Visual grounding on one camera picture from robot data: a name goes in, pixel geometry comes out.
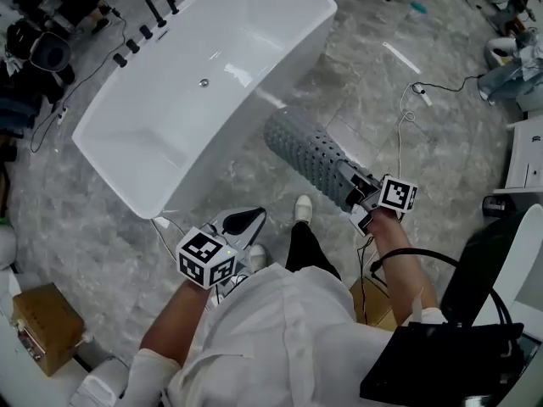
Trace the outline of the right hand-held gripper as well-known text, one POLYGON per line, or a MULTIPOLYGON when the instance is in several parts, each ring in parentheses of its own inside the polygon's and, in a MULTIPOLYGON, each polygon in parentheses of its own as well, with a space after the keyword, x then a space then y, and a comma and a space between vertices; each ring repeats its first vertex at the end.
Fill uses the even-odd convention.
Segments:
POLYGON ((362 236, 368 233, 367 226, 375 209, 392 209, 401 215, 412 210, 418 186, 390 175, 380 181, 370 170, 348 160, 339 160, 336 166, 339 173, 354 185, 345 198, 345 204, 350 211, 350 223, 362 236))

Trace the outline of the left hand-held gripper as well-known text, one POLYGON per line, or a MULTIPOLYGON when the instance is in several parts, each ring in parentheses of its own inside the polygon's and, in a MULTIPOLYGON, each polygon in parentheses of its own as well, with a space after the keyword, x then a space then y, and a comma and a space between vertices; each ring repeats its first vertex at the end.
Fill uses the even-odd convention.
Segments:
POLYGON ((227 209, 176 246, 177 270, 209 290, 248 270, 248 249, 266 222, 261 207, 227 209))

